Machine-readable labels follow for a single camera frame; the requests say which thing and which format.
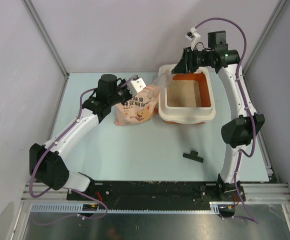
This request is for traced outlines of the pink cat litter bag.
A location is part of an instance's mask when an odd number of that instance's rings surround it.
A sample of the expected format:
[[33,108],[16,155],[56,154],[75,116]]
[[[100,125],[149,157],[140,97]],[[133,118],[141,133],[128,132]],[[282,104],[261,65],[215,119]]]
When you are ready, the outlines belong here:
[[115,125],[128,126],[144,123],[158,113],[156,105],[160,87],[149,85],[124,104],[116,105]]

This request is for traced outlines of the clear plastic scoop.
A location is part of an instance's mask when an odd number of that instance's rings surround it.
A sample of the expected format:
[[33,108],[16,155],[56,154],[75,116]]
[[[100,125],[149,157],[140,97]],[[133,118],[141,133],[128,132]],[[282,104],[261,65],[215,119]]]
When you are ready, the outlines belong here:
[[148,85],[148,96],[157,98],[161,91],[168,87],[173,81],[174,75],[170,72],[165,72],[159,75],[152,84]]

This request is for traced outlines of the cream orange litter box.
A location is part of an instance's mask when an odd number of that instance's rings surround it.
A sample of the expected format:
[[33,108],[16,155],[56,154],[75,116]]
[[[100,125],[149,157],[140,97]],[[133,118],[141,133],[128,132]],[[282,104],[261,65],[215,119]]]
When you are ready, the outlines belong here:
[[194,73],[174,74],[175,64],[163,65],[159,75],[167,74],[158,100],[158,114],[167,123],[203,124],[216,115],[208,68]]

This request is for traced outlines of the black bag sealing clip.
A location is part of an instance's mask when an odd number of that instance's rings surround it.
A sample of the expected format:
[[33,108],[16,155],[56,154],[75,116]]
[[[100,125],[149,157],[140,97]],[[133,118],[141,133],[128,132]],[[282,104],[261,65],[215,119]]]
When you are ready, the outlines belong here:
[[190,159],[192,161],[196,161],[199,163],[204,162],[204,158],[199,156],[199,153],[197,151],[192,150],[190,153],[183,153],[182,155],[186,159]]

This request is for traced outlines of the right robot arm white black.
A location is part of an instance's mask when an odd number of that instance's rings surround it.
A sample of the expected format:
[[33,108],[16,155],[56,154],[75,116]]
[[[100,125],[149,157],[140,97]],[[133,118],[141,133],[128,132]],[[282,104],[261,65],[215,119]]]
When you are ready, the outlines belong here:
[[243,156],[254,154],[256,136],[265,118],[258,114],[250,101],[243,82],[241,58],[238,51],[229,50],[226,32],[208,33],[208,47],[197,49],[200,35],[196,28],[187,34],[191,46],[183,50],[182,57],[172,70],[174,74],[192,74],[200,67],[211,67],[220,78],[230,106],[231,120],[221,128],[221,136],[226,144],[223,167],[214,187],[201,186],[201,199],[231,201],[242,199],[244,191],[240,187],[239,170]]

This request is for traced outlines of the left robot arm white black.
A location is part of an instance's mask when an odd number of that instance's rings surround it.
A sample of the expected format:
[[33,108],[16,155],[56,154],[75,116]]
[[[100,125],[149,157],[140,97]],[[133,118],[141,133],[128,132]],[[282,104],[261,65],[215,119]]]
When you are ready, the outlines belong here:
[[126,103],[145,86],[137,75],[125,80],[113,74],[104,74],[96,88],[84,91],[80,95],[77,116],[44,144],[35,143],[30,147],[30,194],[37,198],[33,183],[38,180],[49,190],[72,189],[83,199],[91,199],[95,194],[95,187],[90,184],[91,178],[70,170],[66,158],[81,138],[111,112],[113,106]]

